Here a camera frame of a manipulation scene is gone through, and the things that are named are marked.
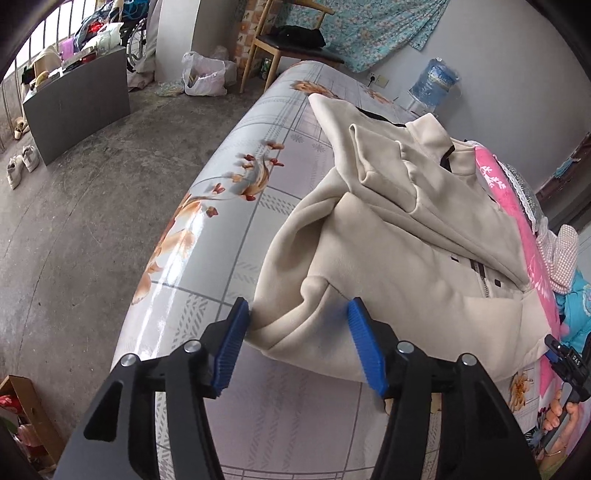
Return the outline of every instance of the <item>orange flower print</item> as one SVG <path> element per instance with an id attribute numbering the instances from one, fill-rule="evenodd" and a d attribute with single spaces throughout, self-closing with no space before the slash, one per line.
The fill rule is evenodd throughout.
<path id="1" fill-rule="evenodd" d="M 150 292 L 151 287 L 152 280 L 150 280 L 150 275 L 148 275 L 146 271 L 142 274 L 142 278 L 139 279 L 138 288 L 135 290 L 134 298 L 131 300 L 131 304 L 135 305 L 139 303 L 140 300 L 145 298 L 145 296 Z"/>
<path id="2" fill-rule="evenodd" d="M 316 85 L 310 82 L 300 83 L 307 84 L 309 86 Z M 321 86 L 317 86 L 317 90 L 318 89 L 326 90 Z M 188 192 L 183 197 L 183 200 L 174 211 L 172 218 L 168 222 L 168 225 L 164 229 L 160 240 L 154 248 L 154 252 L 148 261 L 148 265 L 146 266 L 146 269 L 139 280 L 138 288 L 136 289 L 131 302 L 132 305 L 136 305 L 142 299 L 144 299 L 148 293 L 150 293 L 150 288 L 152 285 L 151 275 L 163 271 L 163 268 L 160 267 L 157 262 L 160 255 L 171 254 L 175 258 L 187 258 L 191 254 L 197 239 L 195 234 L 189 228 L 183 228 L 181 225 L 177 225 L 178 219 L 183 217 L 183 220 L 180 220 L 182 221 L 183 225 L 191 225 L 192 219 L 196 215 L 204 213 L 208 218 L 219 215 L 217 209 L 214 206 L 206 206 L 203 204 L 203 202 L 209 203 L 213 201 L 219 202 L 222 200 L 232 200 L 236 195 L 243 198 L 247 202 L 253 202 L 256 200 L 256 196 L 261 193 L 269 183 L 269 166 L 284 166 L 284 164 L 279 162 L 277 158 L 268 158 L 268 155 L 270 154 L 270 151 L 283 150 L 285 145 L 274 140 L 263 140 L 262 144 L 266 146 L 266 149 L 260 158 L 256 158 L 256 156 L 251 154 L 239 155 L 239 158 L 243 159 L 241 167 L 244 169 L 244 173 L 229 173 L 219 177 L 221 179 L 225 179 L 226 181 L 231 180 L 232 184 L 246 184 L 246 187 L 243 188 L 242 185 L 239 185 L 236 186 L 236 189 L 234 189 L 234 187 L 229 186 L 228 182 L 226 183 L 227 188 L 225 188 L 222 186 L 222 182 L 220 181 L 213 186 L 208 195 L 194 196 Z M 172 228 L 175 225 L 177 225 L 177 231 L 171 233 Z"/>
<path id="3" fill-rule="evenodd" d="M 158 257 L 161 254 L 171 253 L 174 251 L 176 252 L 176 255 L 179 255 L 183 258 L 186 258 L 189 255 L 196 240 L 193 233 L 186 229 L 180 230 L 176 233 L 173 233 L 172 235 L 169 235 L 169 233 L 178 218 L 182 216 L 191 217 L 197 215 L 200 211 L 201 198 L 191 197 L 191 194 L 187 193 L 183 197 L 183 200 L 177 209 L 174 211 L 172 218 L 168 222 L 168 225 L 160 236 L 160 240 L 154 248 L 154 252 L 150 257 L 150 260 L 148 260 L 148 265 L 146 266 L 142 277 L 139 279 L 138 288 L 135 290 L 134 297 L 131 300 L 132 305 L 139 303 L 150 292 L 150 288 L 152 286 L 152 279 L 150 278 L 150 275 L 162 271 L 162 268 L 157 263 Z"/>
<path id="4" fill-rule="evenodd" d="M 275 143 L 273 140 L 265 143 L 271 150 L 283 150 L 285 145 L 282 143 Z"/>
<path id="5" fill-rule="evenodd" d="M 322 85 L 318 85 L 317 83 L 308 82 L 307 80 L 299 80 L 297 82 L 294 82 L 291 84 L 291 88 L 293 88 L 294 90 L 299 90 L 300 92 L 304 92 L 307 94 L 319 93 L 319 94 L 324 95 L 325 97 L 328 97 L 328 98 L 336 98 L 336 99 L 339 98 L 333 92 L 331 92 L 328 88 L 326 88 Z"/>
<path id="6" fill-rule="evenodd" d="M 222 193 L 225 192 L 226 189 L 224 187 L 222 187 L 221 183 L 218 183 L 215 185 L 215 187 L 213 188 L 213 192 L 217 195 L 218 193 Z"/>
<path id="7" fill-rule="evenodd" d="M 386 97 L 380 95 L 378 92 L 372 90 L 371 88 L 365 88 L 365 92 L 374 100 L 377 100 L 380 103 L 384 103 L 384 104 L 391 104 L 392 102 L 390 100 L 388 100 Z"/>

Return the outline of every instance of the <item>blue gripper pad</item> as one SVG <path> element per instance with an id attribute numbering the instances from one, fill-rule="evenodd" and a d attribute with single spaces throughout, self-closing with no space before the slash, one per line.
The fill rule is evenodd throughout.
<path id="1" fill-rule="evenodd" d="M 228 318 L 230 325 L 222 340 L 214 360 L 212 387 L 218 395 L 230 384 L 234 366 L 244 341 L 246 330 L 251 322 L 248 312 L 248 302 L 239 297 L 236 299 Z"/>
<path id="2" fill-rule="evenodd" d="M 361 299 L 354 298 L 349 302 L 347 317 L 349 330 L 353 336 L 355 348 L 365 372 L 365 378 L 371 388 L 377 391 L 380 396 L 384 396 L 388 389 L 386 360 L 369 326 L 369 323 L 373 322 L 373 320 Z"/>

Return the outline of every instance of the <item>black bag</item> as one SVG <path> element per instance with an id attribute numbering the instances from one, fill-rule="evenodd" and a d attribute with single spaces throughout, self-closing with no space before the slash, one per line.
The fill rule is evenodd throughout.
<path id="1" fill-rule="evenodd" d="M 322 48 L 326 45 L 318 28 L 311 30 L 296 25 L 283 25 L 282 27 L 273 27 L 269 35 L 298 47 Z"/>

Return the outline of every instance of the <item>red bag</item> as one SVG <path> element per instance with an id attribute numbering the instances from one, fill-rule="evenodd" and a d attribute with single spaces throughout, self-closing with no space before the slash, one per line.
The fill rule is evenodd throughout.
<path id="1" fill-rule="evenodd" d="M 5 408 L 12 413 L 21 415 L 24 413 L 21 403 L 16 395 L 2 395 L 0 397 L 0 407 Z"/>

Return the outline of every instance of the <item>white sneaker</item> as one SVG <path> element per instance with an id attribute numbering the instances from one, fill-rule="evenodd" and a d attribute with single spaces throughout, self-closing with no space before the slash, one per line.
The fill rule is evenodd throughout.
<path id="1" fill-rule="evenodd" d="M 22 160 L 29 172 L 32 172 L 39 165 L 39 152 L 32 145 L 22 148 Z"/>
<path id="2" fill-rule="evenodd" d="M 12 157 L 8 162 L 6 176 L 8 177 L 8 184 L 12 190 L 17 188 L 18 184 L 21 182 L 21 170 L 23 166 L 22 155 Z"/>

